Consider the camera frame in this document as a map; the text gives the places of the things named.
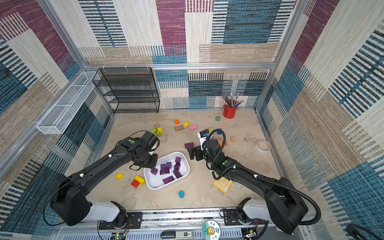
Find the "long purple brick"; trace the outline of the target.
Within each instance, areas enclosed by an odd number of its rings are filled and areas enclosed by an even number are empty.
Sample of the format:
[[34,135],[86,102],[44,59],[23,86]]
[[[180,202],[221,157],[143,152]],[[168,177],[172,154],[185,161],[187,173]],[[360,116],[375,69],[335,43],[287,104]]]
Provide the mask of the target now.
[[165,185],[167,185],[167,184],[173,182],[174,180],[175,180],[175,178],[174,178],[173,176],[169,176],[169,177],[163,179],[163,183],[164,183]]

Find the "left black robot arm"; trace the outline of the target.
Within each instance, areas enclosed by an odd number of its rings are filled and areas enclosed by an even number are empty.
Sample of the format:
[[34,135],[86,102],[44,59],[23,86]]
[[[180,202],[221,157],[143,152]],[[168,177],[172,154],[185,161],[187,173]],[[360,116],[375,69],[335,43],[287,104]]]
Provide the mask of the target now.
[[119,141],[112,151],[88,167],[66,177],[60,174],[53,182],[50,208],[68,226],[87,221],[117,222],[124,226],[126,210],[118,203],[97,203],[87,200],[87,195],[106,177],[121,166],[131,163],[130,169],[138,171],[154,168],[158,155],[154,153],[160,146],[159,138],[148,131],[143,136],[129,136]]

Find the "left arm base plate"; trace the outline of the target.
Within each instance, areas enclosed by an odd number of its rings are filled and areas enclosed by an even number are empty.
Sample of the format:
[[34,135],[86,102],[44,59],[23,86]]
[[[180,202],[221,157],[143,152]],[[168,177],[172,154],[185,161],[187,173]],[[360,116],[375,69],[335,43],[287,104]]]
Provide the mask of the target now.
[[139,229],[142,224],[143,212],[120,213],[112,222],[101,221],[98,230]]

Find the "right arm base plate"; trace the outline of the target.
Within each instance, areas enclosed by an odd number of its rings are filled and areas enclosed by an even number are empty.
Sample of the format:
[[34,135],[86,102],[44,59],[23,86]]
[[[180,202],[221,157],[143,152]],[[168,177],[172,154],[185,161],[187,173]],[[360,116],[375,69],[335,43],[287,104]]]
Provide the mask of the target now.
[[250,219],[247,215],[237,209],[221,209],[219,212],[221,218],[224,219],[226,226],[236,226],[236,225],[256,225],[256,224],[265,224],[265,220],[261,219]]

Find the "white plastic storage bin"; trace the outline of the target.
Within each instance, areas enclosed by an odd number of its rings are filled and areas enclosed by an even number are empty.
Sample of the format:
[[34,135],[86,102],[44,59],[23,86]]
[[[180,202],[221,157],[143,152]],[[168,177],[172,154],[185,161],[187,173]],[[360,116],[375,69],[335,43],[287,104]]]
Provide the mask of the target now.
[[[182,160],[180,163],[176,163],[176,157],[180,157]],[[172,163],[172,168],[168,169],[166,167],[166,162]],[[146,180],[146,185],[151,190],[161,190],[165,187],[169,187],[172,184],[175,184],[183,179],[185,179],[190,173],[190,165],[187,162],[185,155],[181,152],[174,152],[164,157],[158,159],[157,166],[158,169],[157,175],[151,173],[151,169],[144,169],[144,177]],[[174,170],[178,170],[182,177],[177,179],[173,173]],[[175,180],[167,185],[163,183],[163,179],[173,176]]]

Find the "small purple cube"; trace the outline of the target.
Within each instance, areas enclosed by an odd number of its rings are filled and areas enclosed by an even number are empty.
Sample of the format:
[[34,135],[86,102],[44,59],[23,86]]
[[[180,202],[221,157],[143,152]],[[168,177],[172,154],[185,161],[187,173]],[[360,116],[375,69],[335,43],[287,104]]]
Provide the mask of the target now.
[[152,168],[152,169],[151,169],[151,173],[152,173],[153,175],[157,175],[157,173],[158,173],[158,169],[157,169],[157,168]]

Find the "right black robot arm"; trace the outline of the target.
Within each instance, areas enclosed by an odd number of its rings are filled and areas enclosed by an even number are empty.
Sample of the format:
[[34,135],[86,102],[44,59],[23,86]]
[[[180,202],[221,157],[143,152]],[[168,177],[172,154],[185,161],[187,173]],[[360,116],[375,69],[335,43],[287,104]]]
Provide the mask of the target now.
[[187,146],[191,160],[205,160],[215,180],[226,178],[252,190],[264,199],[272,222],[284,233],[291,234],[297,226],[314,225],[321,220],[319,205],[308,195],[295,189],[286,178],[279,180],[254,172],[223,152],[225,143],[219,143],[212,135],[226,134],[221,129],[199,133],[200,146]]

